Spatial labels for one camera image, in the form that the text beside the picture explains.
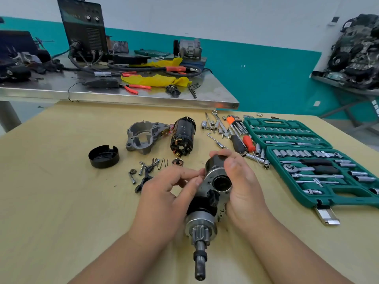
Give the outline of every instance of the light wood tabletop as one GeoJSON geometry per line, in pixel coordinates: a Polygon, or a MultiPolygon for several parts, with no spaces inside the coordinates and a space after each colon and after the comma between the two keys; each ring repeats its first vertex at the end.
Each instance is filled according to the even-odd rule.
{"type": "MultiPolygon", "coordinates": [[[[140,195],[127,172],[140,161],[175,157],[169,137],[150,154],[125,148],[126,130],[135,122],[174,123],[189,116],[197,123],[194,149],[184,166],[205,167],[217,145],[200,128],[205,110],[61,101],[0,138],[0,282],[63,284],[94,260],[130,227],[140,195]],[[115,145],[120,161],[93,168],[88,153],[115,145]]],[[[243,116],[255,113],[233,112],[243,116]]],[[[375,175],[379,153],[315,116],[274,115],[299,120],[375,175]]],[[[228,139],[221,139],[230,146],[228,139]]],[[[290,231],[351,281],[379,279],[379,209],[334,207],[338,227],[324,226],[315,212],[298,203],[272,167],[246,160],[260,181],[269,209],[290,231]]],[[[137,183],[142,179],[135,175],[137,183]]],[[[207,249],[204,283],[271,283],[248,243],[227,218],[207,249]]],[[[148,273],[145,283],[197,283],[194,248],[178,235],[148,273]]]]}

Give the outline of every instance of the hand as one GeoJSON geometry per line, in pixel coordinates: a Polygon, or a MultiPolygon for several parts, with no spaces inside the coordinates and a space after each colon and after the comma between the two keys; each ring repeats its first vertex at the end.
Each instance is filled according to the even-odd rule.
{"type": "Polygon", "coordinates": [[[197,171],[173,165],[147,181],[129,237],[141,246],[163,249],[182,226],[204,174],[205,169],[197,171]],[[175,185],[183,188],[177,197],[170,192],[175,185]]]}
{"type": "Polygon", "coordinates": [[[228,149],[211,151],[209,156],[223,155],[226,174],[233,184],[226,213],[242,232],[247,234],[266,215],[271,215],[263,197],[261,186],[253,170],[237,152],[228,149]]]}

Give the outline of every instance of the person's right hand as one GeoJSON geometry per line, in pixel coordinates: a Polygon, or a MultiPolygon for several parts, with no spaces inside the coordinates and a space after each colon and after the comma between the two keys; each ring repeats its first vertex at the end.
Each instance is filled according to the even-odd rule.
{"type": "Polygon", "coordinates": [[[239,153],[222,149],[211,151],[209,156],[216,154],[228,157],[224,162],[224,168],[233,184],[226,213],[234,225],[246,234],[257,228],[256,224],[262,218],[271,215],[261,186],[255,173],[239,153]]]}

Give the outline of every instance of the coil spring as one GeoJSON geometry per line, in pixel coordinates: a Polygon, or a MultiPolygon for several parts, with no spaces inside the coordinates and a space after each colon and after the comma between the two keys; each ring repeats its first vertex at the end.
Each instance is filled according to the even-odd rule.
{"type": "Polygon", "coordinates": [[[152,170],[154,169],[154,167],[157,167],[158,170],[161,170],[163,164],[164,164],[164,167],[168,166],[168,158],[167,158],[167,161],[166,161],[166,159],[163,159],[163,160],[161,161],[160,159],[157,159],[157,158],[154,158],[154,157],[153,157],[153,160],[152,160],[152,162],[151,162],[152,170]]]}

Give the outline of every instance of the yellow cloth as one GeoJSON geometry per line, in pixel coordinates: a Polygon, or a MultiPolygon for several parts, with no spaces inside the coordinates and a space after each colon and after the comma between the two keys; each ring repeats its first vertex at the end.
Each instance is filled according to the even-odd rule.
{"type": "Polygon", "coordinates": [[[121,77],[121,80],[131,85],[149,85],[151,87],[165,87],[167,85],[179,85],[181,87],[186,87],[188,84],[192,83],[192,81],[190,81],[187,77],[181,77],[177,79],[175,77],[167,77],[162,75],[155,75],[152,77],[121,77]]]}
{"type": "Polygon", "coordinates": [[[155,66],[156,68],[162,68],[164,66],[179,66],[180,63],[183,61],[182,58],[174,58],[171,61],[156,61],[156,62],[150,62],[140,65],[131,65],[131,66],[155,66]]]}

